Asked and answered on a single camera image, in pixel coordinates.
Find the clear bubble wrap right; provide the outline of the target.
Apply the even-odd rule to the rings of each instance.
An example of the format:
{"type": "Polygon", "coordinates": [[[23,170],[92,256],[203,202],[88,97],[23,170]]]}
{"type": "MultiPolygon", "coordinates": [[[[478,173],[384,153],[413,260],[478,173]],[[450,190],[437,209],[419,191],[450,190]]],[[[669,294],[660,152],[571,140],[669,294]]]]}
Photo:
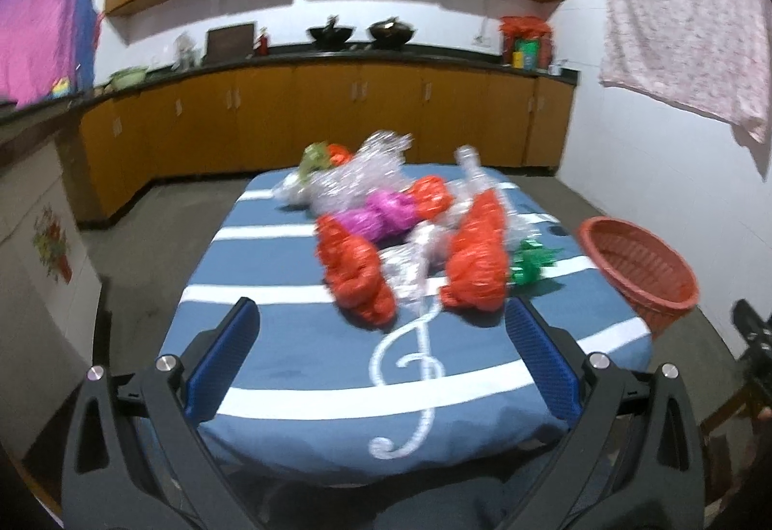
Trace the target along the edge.
{"type": "Polygon", "coordinates": [[[514,209],[514,205],[504,193],[502,184],[484,171],[479,161],[478,152],[474,147],[469,145],[458,147],[455,150],[455,161],[461,168],[463,177],[447,184],[454,201],[449,210],[442,215],[442,224],[456,230],[461,226],[462,219],[471,210],[476,196],[486,190],[492,190],[501,209],[504,210],[505,248],[509,252],[514,252],[522,241],[538,239],[540,233],[535,228],[535,224],[514,209]]]}

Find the white clear plastic bag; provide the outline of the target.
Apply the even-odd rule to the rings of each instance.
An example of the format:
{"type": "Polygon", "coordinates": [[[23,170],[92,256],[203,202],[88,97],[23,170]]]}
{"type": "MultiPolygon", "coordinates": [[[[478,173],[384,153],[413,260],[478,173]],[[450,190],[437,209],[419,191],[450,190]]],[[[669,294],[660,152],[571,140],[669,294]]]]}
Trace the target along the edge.
{"type": "Polygon", "coordinates": [[[387,286],[398,303],[417,316],[425,312],[430,269],[443,265],[452,237],[452,228],[420,222],[404,243],[379,252],[387,286]]]}

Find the black wok left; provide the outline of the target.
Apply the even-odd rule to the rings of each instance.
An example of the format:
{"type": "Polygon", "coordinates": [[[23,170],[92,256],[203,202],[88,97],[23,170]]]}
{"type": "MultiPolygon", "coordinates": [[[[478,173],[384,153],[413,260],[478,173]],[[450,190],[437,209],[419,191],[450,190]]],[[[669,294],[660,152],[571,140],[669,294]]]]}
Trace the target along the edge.
{"type": "Polygon", "coordinates": [[[355,27],[340,26],[339,17],[330,15],[323,26],[309,27],[307,35],[313,40],[314,47],[320,51],[338,52],[345,48],[352,38],[355,27]]]}

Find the black lidded wok right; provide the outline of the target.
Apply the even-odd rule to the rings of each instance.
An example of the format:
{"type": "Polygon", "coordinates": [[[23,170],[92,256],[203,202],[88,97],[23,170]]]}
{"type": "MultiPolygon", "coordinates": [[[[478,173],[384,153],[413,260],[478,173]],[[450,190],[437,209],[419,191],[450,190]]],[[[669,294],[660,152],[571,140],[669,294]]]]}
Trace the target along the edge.
{"type": "Polygon", "coordinates": [[[368,34],[374,48],[402,49],[415,35],[415,28],[398,17],[391,17],[372,23],[368,34]]]}

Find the small red plastic bag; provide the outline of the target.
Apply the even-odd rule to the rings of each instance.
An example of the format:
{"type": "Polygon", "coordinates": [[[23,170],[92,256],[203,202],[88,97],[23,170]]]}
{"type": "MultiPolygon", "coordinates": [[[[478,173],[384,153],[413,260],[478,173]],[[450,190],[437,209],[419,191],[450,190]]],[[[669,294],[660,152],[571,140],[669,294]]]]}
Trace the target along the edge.
{"type": "Polygon", "coordinates": [[[316,255],[336,305],[364,326],[391,324],[397,316],[397,300],[388,287],[374,244],[348,232],[331,215],[317,218],[316,232],[316,255]]]}

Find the clear bubble wrap left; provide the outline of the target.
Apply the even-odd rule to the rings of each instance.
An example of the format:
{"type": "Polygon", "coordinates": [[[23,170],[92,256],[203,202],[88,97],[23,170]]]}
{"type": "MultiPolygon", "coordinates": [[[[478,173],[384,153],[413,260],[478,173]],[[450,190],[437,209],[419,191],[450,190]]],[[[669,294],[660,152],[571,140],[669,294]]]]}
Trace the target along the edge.
{"type": "Polygon", "coordinates": [[[352,159],[340,167],[314,172],[304,184],[297,167],[272,189],[280,204],[309,209],[314,215],[340,213],[365,205],[373,190],[403,192],[412,184],[403,171],[404,153],[412,146],[411,134],[377,130],[351,152],[352,159]]]}

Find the large red plastic bag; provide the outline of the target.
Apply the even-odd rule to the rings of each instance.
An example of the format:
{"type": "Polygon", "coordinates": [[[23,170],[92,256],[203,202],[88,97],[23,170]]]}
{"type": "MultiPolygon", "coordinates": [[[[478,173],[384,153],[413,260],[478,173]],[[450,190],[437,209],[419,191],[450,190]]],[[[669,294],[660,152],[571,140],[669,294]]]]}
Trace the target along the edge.
{"type": "Polygon", "coordinates": [[[476,194],[450,241],[441,303],[450,309],[496,312],[508,289],[507,218],[493,189],[476,194]]]}

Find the pink floral hanging cloth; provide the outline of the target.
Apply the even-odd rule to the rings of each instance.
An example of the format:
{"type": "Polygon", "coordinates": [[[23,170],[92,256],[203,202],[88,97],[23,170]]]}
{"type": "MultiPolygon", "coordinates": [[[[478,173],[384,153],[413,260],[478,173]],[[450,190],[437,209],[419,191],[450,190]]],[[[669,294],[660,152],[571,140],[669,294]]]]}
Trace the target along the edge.
{"type": "Polygon", "coordinates": [[[771,1],[606,0],[601,81],[763,143],[771,130],[771,1]]]}

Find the olive green bag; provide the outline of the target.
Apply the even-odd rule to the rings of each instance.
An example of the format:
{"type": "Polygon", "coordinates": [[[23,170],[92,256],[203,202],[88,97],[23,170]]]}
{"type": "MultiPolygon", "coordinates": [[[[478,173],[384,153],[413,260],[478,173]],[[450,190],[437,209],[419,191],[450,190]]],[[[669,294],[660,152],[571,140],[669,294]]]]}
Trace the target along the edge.
{"type": "Polygon", "coordinates": [[[298,178],[306,184],[314,172],[327,171],[331,167],[329,145],[326,142],[310,143],[303,150],[301,162],[297,167],[298,178]]]}

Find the lower wooden kitchen cabinets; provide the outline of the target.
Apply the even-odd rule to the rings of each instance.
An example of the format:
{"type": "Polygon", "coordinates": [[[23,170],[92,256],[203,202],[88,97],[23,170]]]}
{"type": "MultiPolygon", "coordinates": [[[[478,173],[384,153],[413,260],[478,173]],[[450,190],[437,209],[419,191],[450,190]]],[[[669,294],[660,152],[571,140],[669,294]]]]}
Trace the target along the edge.
{"type": "Polygon", "coordinates": [[[386,61],[313,61],[217,71],[115,95],[63,134],[77,222],[108,222],[155,181],[292,167],[314,142],[356,150],[408,134],[411,163],[475,147],[488,167],[555,169],[575,80],[386,61]]]}

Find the red bottle on counter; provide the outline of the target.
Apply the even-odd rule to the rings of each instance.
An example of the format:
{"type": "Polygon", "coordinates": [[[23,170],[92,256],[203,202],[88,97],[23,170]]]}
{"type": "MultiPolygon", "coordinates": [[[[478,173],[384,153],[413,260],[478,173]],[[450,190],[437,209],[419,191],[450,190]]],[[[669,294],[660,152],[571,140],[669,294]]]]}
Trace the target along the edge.
{"type": "Polygon", "coordinates": [[[270,54],[270,35],[266,27],[262,27],[259,30],[257,40],[255,40],[255,54],[258,57],[268,56],[270,54]]]}

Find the red bag with containers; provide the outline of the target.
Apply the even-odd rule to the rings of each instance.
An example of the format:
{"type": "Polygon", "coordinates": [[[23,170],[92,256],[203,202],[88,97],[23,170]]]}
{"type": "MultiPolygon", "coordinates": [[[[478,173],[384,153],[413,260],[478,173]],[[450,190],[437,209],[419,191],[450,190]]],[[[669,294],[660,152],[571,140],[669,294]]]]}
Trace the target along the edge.
{"type": "Polygon", "coordinates": [[[547,70],[552,61],[552,28],[532,15],[506,15],[500,19],[502,63],[514,69],[547,70]]]}

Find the orange bag at back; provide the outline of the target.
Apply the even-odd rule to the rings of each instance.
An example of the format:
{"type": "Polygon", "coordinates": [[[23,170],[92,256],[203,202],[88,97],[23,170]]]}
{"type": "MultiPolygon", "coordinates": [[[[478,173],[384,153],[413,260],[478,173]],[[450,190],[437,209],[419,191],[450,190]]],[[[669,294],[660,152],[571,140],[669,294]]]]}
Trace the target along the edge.
{"type": "Polygon", "coordinates": [[[338,143],[329,143],[327,145],[327,158],[332,168],[347,164],[352,159],[351,152],[343,145],[338,143]]]}

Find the clear bubble wrap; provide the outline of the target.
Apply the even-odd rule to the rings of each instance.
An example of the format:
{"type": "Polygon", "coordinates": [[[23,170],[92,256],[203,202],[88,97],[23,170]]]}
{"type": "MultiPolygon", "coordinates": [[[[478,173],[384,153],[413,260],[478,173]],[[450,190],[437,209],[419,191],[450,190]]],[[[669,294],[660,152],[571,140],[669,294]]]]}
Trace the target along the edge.
{"type": "Polygon", "coordinates": [[[502,184],[484,171],[479,161],[478,152],[474,147],[469,145],[458,147],[455,150],[455,161],[461,168],[463,177],[447,184],[454,201],[449,210],[442,215],[442,224],[456,230],[461,226],[462,219],[471,210],[476,196],[486,190],[492,190],[501,209],[504,210],[505,248],[509,252],[514,252],[522,241],[538,239],[540,233],[535,228],[535,224],[514,209],[514,205],[504,193],[502,184]]]}
{"type": "Polygon", "coordinates": [[[340,213],[365,205],[373,190],[403,192],[412,184],[403,171],[404,153],[412,146],[411,134],[377,130],[351,152],[352,159],[340,167],[314,172],[304,184],[297,167],[272,189],[280,204],[309,209],[314,215],[340,213]]]}

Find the red bag centre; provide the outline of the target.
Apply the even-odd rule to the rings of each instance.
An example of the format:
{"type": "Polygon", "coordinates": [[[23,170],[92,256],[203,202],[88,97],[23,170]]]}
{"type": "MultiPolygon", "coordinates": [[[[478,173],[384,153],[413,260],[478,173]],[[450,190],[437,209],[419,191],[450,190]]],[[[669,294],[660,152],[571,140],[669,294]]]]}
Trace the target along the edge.
{"type": "Polygon", "coordinates": [[[443,215],[454,202],[445,180],[436,175],[418,178],[407,193],[415,202],[417,215],[423,220],[433,220],[443,215]]]}

